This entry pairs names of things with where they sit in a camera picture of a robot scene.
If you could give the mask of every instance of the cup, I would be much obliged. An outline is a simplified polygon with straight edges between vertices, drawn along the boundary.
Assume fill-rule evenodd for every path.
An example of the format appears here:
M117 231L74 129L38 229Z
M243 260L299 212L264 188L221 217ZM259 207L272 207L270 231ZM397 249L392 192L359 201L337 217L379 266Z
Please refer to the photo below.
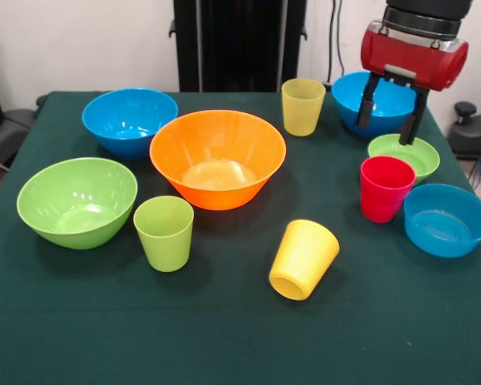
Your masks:
M281 86L281 102L285 130L294 136L307 136L315 131L325 87L313 79L291 79Z
M392 156L366 159L360 171L362 213L370 221L391 221L415 182L414 169Z
M339 251L337 238L326 227L304 219L292 221L281 240L269 282L282 296L303 301Z
M137 208L134 226L153 269L170 272L187 263L193 221L192 206L179 197L155 197Z

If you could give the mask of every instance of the bowl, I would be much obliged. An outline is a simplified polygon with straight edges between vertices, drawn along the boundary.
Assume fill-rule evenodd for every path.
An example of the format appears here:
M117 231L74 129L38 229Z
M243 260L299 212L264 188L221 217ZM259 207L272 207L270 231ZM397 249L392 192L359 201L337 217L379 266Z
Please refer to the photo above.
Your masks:
M457 258L481 242L481 200L448 184L414 188L404 201L405 229L420 249Z
M155 168L193 205L228 210L252 200L283 164L281 133L245 112L206 110L183 115L153 138Z
M93 99L82 121L96 141L121 159L148 156L153 136L178 116L175 100L143 88L111 91Z
M109 241L127 220L137 180L125 166L103 158L64 160L22 187L18 215L41 237L70 249Z
M369 72L344 75L332 87L332 94L341 121L351 132L365 137L375 137L397 131L413 112L415 91L380 79L374 92L374 108L366 129L356 125L363 90Z
M425 140L415 138L413 144L399 143L399 134L386 134L370 141L367 152L370 157L394 156L407 162L415 170L415 185L423 182L440 165L440 155Z

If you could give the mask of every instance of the small green bowl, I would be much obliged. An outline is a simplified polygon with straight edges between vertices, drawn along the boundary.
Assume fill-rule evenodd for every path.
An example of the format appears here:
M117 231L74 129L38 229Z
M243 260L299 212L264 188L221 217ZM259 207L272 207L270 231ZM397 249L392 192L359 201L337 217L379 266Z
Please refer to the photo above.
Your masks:
M76 158L44 168L22 187L18 215L41 237L70 249L109 241L128 219L137 180L122 164Z
M413 144L403 146L399 143L400 134L378 136L370 141L367 152L369 157L394 156L407 162L415 170L415 185L424 181L440 165L440 155L425 140L415 138Z

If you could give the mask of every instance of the orange bowl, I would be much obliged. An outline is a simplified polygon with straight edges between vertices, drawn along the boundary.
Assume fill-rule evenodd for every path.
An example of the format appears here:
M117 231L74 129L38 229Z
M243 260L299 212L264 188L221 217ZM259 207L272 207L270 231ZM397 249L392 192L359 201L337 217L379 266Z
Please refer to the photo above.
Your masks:
M161 128L150 145L155 168L187 201L208 210L245 205L283 164L280 132L245 112L198 111Z

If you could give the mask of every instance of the large blue bowl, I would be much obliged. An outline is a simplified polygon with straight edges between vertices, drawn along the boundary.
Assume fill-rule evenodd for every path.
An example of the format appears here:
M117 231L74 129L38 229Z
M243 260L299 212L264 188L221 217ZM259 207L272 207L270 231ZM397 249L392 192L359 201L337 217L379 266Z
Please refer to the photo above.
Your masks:
M406 234L420 249L456 258L481 242L481 200L448 184L416 187L404 200Z
M415 91L380 79L369 126L362 130L356 119L368 80L369 72L362 71L342 76L333 84L332 94L342 122L350 131L366 137L397 131L414 110Z
M143 88L111 91L93 99L82 121L98 143L123 159L148 156L153 136L178 116L169 95Z

